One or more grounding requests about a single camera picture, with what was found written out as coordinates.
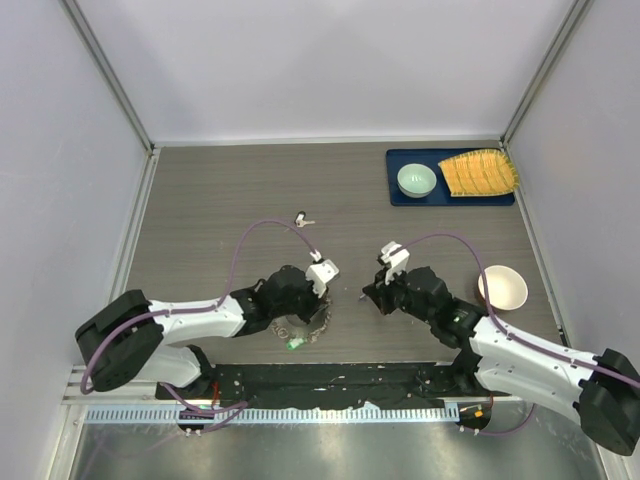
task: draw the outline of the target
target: blue tray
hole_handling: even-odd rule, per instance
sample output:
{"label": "blue tray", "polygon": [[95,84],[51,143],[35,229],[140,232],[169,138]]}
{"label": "blue tray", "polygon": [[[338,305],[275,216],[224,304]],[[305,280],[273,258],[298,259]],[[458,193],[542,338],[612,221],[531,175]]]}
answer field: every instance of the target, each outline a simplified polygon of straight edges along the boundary
{"label": "blue tray", "polygon": [[[447,182],[438,163],[461,153],[471,152],[476,148],[439,148],[421,150],[389,150],[387,151],[387,181],[389,197],[394,207],[420,206],[509,206],[516,201],[513,193],[497,197],[452,197]],[[398,172],[409,163],[420,163],[434,171],[438,179],[436,188],[424,198],[410,198],[398,187]]]}

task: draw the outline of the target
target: striped yellow napkin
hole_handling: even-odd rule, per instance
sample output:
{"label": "striped yellow napkin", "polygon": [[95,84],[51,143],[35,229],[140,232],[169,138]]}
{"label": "striped yellow napkin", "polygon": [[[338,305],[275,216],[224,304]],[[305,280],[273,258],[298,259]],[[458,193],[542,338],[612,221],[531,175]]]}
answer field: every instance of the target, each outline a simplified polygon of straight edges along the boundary
{"label": "striped yellow napkin", "polygon": [[438,165],[452,197],[505,195],[520,184],[516,168],[500,150],[475,150],[443,160]]}

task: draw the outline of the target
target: perforated metal rail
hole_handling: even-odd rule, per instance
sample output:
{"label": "perforated metal rail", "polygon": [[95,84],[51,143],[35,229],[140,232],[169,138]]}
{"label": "perforated metal rail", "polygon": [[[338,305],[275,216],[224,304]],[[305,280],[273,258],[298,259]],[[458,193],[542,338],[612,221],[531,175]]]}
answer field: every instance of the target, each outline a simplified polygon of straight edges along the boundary
{"label": "perforated metal rail", "polygon": [[[214,419],[180,418],[180,405],[92,405],[85,424],[181,424],[217,423],[231,413],[221,413]],[[366,403],[362,408],[346,410],[283,410],[247,409],[233,420],[234,424],[300,424],[300,423],[415,423],[457,422],[458,405],[446,403],[444,408],[381,410]]]}

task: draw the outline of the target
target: white wall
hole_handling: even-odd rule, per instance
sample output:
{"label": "white wall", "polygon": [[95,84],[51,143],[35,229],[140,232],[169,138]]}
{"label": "white wall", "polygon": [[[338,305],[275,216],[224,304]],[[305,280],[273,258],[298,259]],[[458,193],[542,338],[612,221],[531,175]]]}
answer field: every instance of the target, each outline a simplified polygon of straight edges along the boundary
{"label": "white wall", "polygon": [[155,141],[501,134],[572,0],[82,0]]}
{"label": "white wall", "polygon": [[512,144],[573,344],[614,348],[636,368],[638,18],[637,0],[594,2]]}
{"label": "white wall", "polygon": [[0,465],[37,473],[75,329],[107,300],[142,147],[58,2],[0,14]]}

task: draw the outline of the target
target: table surface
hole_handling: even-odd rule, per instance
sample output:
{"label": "table surface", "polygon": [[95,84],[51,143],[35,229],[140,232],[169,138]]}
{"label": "table surface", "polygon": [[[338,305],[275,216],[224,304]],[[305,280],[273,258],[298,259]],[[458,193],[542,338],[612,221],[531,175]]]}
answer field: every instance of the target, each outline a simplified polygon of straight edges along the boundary
{"label": "table surface", "polygon": [[[330,287],[329,329],[315,344],[293,352],[270,331],[194,342],[212,363],[453,360],[457,351],[440,344],[427,325],[400,312],[384,317],[371,301],[358,301],[361,288],[380,269],[376,257],[382,246],[437,230],[467,237],[486,265],[508,265],[520,272],[529,286],[529,300],[501,317],[559,343],[517,204],[393,207],[385,173],[390,148],[397,144],[162,149],[128,288],[141,288],[147,298],[163,301],[216,298],[224,290],[233,250],[246,227],[262,218],[293,221],[304,210],[316,221],[304,227],[304,233],[341,270]],[[304,270],[310,260],[292,232],[260,227],[245,242],[233,287],[253,285],[285,264]],[[414,246],[409,269],[426,265],[454,295],[477,297],[478,269],[461,244],[438,238]]]}

